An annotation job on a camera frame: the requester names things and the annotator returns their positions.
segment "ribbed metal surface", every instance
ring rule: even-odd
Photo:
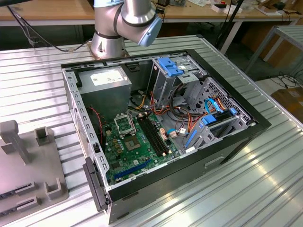
[[[283,113],[211,45],[196,36],[157,39],[131,55],[195,49],[272,124],[232,161],[128,215],[113,226],[302,226],[302,124]],[[107,226],[97,213],[82,169],[84,157],[63,88],[60,64],[91,60],[53,48],[0,52],[0,121],[15,119],[20,132],[51,127],[70,197],[10,226]]]
[[[303,25],[277,26],[276,33],[303,51]]]

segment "desk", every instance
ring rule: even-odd
[[[19,14],[28,20],[31,25],[89,25],[94,24],[94,10],[87,0],[34,0],[17,4],[21,10]],[[216,13],[209,5],[200,7],[187,1],[185,7],[167,6],[165,9],[164,23],[176,22],[223,22],[225,13]],[[247,21],[281,21],[286,16],[266,16],[253,9],[250,12],[238,14],[236,22],[229,33],[222,49],[226,53],[242,22]],[[300,16],[290,16],[291,25],[295,25]],[[5,7],[0,8],[0,26],[17,26],[17,22]]]
[[[194,35],[165,37],[147,48],[130,41],[125,45],[130,55],[195,49],[272,126],[230,162],[118,220],[115,227],[218,227],[244,223],[301,226],[303,124],[205,39]],[[6,116],[0,111],[0,121],[15,119],[20,133],[37,126],[54,131],[70,193],[67,200],[9,226],[107,227],[106,215],[97,212],[82,168],[85,160],[69,113],[60,67],[92,60],[88,47],[73,53],[54,48],[2,51],[0,56],[0,106],[19,109]],[[18,108],[24,105],[26,112]]]

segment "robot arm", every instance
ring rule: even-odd
[[[95,34],[91,50],[97,58],[124,56],[123,37],[149,46],[162,21],[150,0],[95,0]]]

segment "wire bundle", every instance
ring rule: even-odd
[[[57,47],[56,45],[51,44],[49,41],[47,41],[46,39],[44,39],[23,17],[21,17],[15,10],[13,10],[10,6],[7,6],[8,10],[10,11],[10,13],[12,14],[12,16],[15,18],[15,20],[18,22],[18,24],[20,25],[24,35],[26,36],[26,38],[28,39],[29,44],[34,48],[35,44],[37,43],[45,43],[48,44],[54,48],[56,48],[57,50],[61,51],[61,52],[74,52],[76,50],[78,50],[79,48],[81,48],[83,45],[85,45],[87,42],[91,41],[92,39],[89,39],[87,41],[85,41],[84,43],[82,43],[80,46],[74,48],[74,49],[61,49],[59,47]],[[39,41],[37,37],[31,36],[29,33],[29,30],[31,29],[43,42]]]

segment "white label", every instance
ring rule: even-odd
[[[194,147],[191,147],[191,148],[185,150],[185,152],[188,153],[188,152],[193,151],[193,150],[195,150],[195,148],[194,148]]]
[[[185,128],[181,128],[181,129],[180,129],[180,133],[185,134],[185,132],[186,132],[186,129],[185,129]]]
[[[117,70],[93,74],[90,76],[90,78],[95,86],[124,80],[120,72]]]
[[[299,93],[296,91],[289,91],[289,93],[293,96],[293,97],[300,97]]]

